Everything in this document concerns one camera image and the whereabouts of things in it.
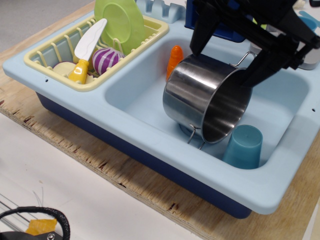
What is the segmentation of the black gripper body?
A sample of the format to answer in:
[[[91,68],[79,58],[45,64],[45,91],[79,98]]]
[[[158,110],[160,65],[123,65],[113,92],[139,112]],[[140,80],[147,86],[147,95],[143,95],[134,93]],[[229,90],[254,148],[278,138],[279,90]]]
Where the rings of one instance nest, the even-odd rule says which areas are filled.
[[[195,0],[197,12],[214,6],[220,23],[230,27],[261,50],[280,51],[287,56],[288,67],[296,69],[306,54],[319,49],[320,37],[295,13],[294,0]],[[274,36],[266,31],[270,25],[280,31]]]

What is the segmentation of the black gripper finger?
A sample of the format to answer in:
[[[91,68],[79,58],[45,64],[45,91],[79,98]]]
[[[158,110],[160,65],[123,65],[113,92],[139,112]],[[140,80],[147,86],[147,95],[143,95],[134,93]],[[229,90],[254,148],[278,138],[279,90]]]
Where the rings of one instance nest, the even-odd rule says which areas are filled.
[[[288,56],[278,50],[261,50],[244,71],[240,84],[247,88],[253,88],[280,71],[287,62]]]
[[[215,6],[204,6],[201,9],[190,42],[190,49],[194,56],[201,54],[220,21],[218,10]]]

